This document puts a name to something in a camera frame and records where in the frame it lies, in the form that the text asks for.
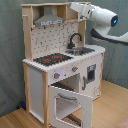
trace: toy kitchen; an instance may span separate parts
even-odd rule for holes
[[[86,21],[68,3],[24,4],[22,15],[27,111],[45,128],[91,128],[105,49],[85,44]],[[78,109],[79,125],[65,121]]]

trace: open oven door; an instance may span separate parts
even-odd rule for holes
[[[81,126],[62,119],[82,107]],[[49,86],[50,124],[56,128],[92,128],[93,98],[65,89]]]

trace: knob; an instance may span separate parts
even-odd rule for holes
[[[54,78],[55,78],[55,79],[58,79],[59,76],[60,76],[60,74],[58,74],[58,73],[55,73],[55,74],[54,74]]]
[[[72,71],[75,72],[78,68],[77,67],[73,67]]]

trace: white cabinet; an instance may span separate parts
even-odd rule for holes
[[[100,75],[102,66],[102,54],[82,61],[81,89],[80,93],[91,96],[93,99],[99,97]]]

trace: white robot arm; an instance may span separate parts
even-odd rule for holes
[[[107,35],[111,27],[114,27],[118,22],[116,13],[91,4],[69,3],[68,5],[78,12],[78,21],[84,19],[96,22],[90,32],[94,39],[128,45],[128,32],[120,37]]]

